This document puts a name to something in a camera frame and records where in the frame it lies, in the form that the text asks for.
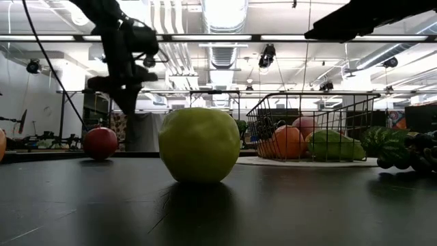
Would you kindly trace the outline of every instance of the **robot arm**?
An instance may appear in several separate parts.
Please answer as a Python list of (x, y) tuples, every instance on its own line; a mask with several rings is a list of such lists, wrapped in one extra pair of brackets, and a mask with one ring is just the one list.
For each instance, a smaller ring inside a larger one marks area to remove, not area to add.
[(125, 15), (116, 0), (70, 1), (96, 25), (91, 34), (102, 37), (109, 76), (90, 78), (89, 90), (109, 94), (126, 115), (134, 113), (141, 83), (158, 77), (136, 65), (132, 53), (143, 53), (147, 61), (153, 59), (159, 52), (156, 32)]

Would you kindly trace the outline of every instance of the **black table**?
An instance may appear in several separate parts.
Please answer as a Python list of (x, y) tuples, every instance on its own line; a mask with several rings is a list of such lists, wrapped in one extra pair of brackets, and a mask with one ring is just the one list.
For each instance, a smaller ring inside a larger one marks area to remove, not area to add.
[(437, 177), (236, 165), (176, 183), (159, 159), (0, 165), (0, 245), (437, 245)]

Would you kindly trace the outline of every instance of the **cable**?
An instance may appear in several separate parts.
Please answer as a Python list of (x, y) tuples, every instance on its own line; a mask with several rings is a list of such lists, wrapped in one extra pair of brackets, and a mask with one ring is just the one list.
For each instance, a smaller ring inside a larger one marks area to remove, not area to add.
[[(308, 31), (311, 27), (311, 0), (309, 0), (309, 16), (308, 16)], [(302, 92), (305, 89), (305, 79), (307, 78), (307, 63), (308, 63), (308, 47), (309, 43), (307, 42), (307, 54), (305, 55), (305, 69), (303, 71), (303, 85), (302, 85)]]
[(278, 71), (279, 71), (279, 75), (281, 76), (282, 86), (284, 87), (284, 90), (287, 90), (287, 88), (285, 88), (285, 83), (284, 83), (284, 78), (282, 77), (281, 68), (279, 67), (278, 57), (276, 57), (276, 64), (278, 64)]
[(23, 7), (25, 9), (26, 16), (27, 16), (27, 20), (29, 21), (30, 28), (32, 29), (33, 35), (35, 36), (36, 42), (38, 43), (38, 46), (40, 47), (42, 54), (44, 55), (44, 57), (47, 60), (48, 66), (53, 71), (53, 75), (55, 75), (56, 81), (58, 82), (59, 86), (61, 86), (62, 92), (66, 95), (66, 97), (68, 99), (68, 102), (70, 102), (71, 107), (73, 108), (74, 112), (76, 113), (77, 118), (81, 121), (81, 123), (82, 123), (83, 127), (85, 128), (85, 130), (88, 131), (88, 128), (85, 125), (85, 122), (83, 121), (81, 115), (77, 111), (76, 106), (74, 106), (74, 103), (72, 102), (71, 97), (68, 95), (67, 90), (65, 89), (65, 87), (62, 84), (61, 80), (57, 76), (57, 73), (55, 72), (55, 68), (53, 67), (52, 63), (50, 62), (50, 58), (48, 58), (48, 55), (47, 55), (46, 51), (44, 50), (44, 47), (42, 46), (40, 38), (38, 37), (38, 35), (36, 33), (35, 27), (33, 26), (32, 18), (30, 17), (30, 13), (29, 13), (29, 9), (27, 8), (26, 0), (22, 0), (22, 1), (23, 1)]

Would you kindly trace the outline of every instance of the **ceiling light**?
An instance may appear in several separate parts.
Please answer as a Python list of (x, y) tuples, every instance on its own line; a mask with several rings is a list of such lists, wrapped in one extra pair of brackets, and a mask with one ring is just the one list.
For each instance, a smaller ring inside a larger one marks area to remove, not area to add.
[(85, 41), (102, 41), (100, 36), (83, 36)]
[(375, 40), (384, 40), (384, 41), (424, 41), (428, 38), (428, 36), (418, 36), (418, 35), (368, 35), (363, 37), (356, 37), (354, 41), (375, 41)]
[(74, 41), (73, 36), (38, 36), (41, 41)]
[(207, 41), (247, 41), (251, 40), (251, 35), (235, 35), (235, 34), (229, 34), (229, 35), (173, 35), (172, 40), (174, 41), (192, 41), (192, 40), (207, 40)]
[(188, 90), (148, 90), (148, 91), (141, 91), (143, 93), (157, 93), (157, 94), (189, 94), (190, 91)]
[(201, 48), (247, 48), (247, 44), (199, 44)]
[(261, 40), (272, 41), (302, 41), (306, 40), (303, 35), (261, 35)]
[(260, 93), (260, 94), (270, 94), (270, 93), (279, 93), (280, 91), (240, 91), (242, 94), (252, 94), (252, 93)]
[[(74, 41), (73, 36), (38, 36), (41, 41)], [(0, 35), (0, 41), (36, 41), (33, 35)]]

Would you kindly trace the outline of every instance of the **apple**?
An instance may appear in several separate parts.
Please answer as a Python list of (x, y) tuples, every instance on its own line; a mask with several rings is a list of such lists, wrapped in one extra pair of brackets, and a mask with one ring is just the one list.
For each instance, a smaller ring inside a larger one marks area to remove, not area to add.
[(158, 135), (160, 157), (179, 182), (220, 182), (240, 155), (235, 120), (217, 109), (171, 112)]
[(292, 126), (299, 129), (300, 133), (302, 133), (303, 139), (305, 139), (309, 134), (311, 134), (313, 131), (319, 129), (319, 125), (314, 120), (313, 117), (300, 117), (297, 118)]

